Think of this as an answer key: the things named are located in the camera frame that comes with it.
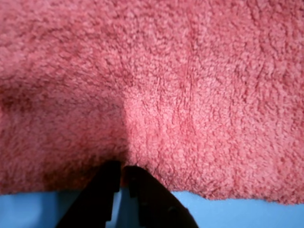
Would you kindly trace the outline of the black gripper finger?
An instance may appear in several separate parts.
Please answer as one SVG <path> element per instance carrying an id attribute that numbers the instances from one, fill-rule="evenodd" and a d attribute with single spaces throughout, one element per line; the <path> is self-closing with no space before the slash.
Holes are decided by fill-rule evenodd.
<path id="1" fill-rule="evenodd" d="M 112 218 L 114 194 L 120 190 L 121 163 L 108 161 L 81 191 L 58 228 L 104 228 Z"/>
<path id="2" fill-rule="evenodd" d="M 197 228 L 180 201 L 147 170 L 138 166 L 123 169 L 123 183 L 137 199 L 139 224 L 145 228 Z"/>

